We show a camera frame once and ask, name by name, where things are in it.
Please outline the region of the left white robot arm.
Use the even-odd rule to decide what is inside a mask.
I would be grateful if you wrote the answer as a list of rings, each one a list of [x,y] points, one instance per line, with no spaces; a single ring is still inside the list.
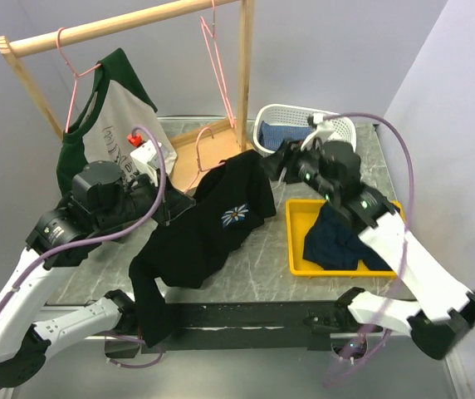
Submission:
[[[171,182],[160,189],[147,174],[124,182],[111,161],[84,166],[58,206],[38,220],[0,292],[0,389],[22,385],[48,359],[87,337],[133,332],[135,303],[120,289],[59,318],[38,322],[36,317],[106,237],[118,239],[122,228],[138,220],[169,222],[194,205],[194,198]]]

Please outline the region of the black t shirt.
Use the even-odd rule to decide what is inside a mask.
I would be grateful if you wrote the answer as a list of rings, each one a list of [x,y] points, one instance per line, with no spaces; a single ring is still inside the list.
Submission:
[[[147,346],[169,336],[179,319],[156,281],[171,288],[200,288],[254,229],[276,215],[261,159],[255,150],[247,150],[210,170],[198,183],[195,206],[159,225],[131,261],[136,317]]]

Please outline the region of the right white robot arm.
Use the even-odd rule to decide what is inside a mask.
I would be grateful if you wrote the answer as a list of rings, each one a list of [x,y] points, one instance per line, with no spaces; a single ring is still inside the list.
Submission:
[[[261,161],[270,180],[293,179],[321,195],[335,221],[396,273],[414,300],[380,297],[352,288],[335,303],[336,324],[347,332],[361,326],[412,338],[424,354],[441,360],[475,326],[475,290],[460,283],[407,228],[407,219],[377,189],[361,179],[361,159],[344,141],[314,140],[302,149],[284,140]]]

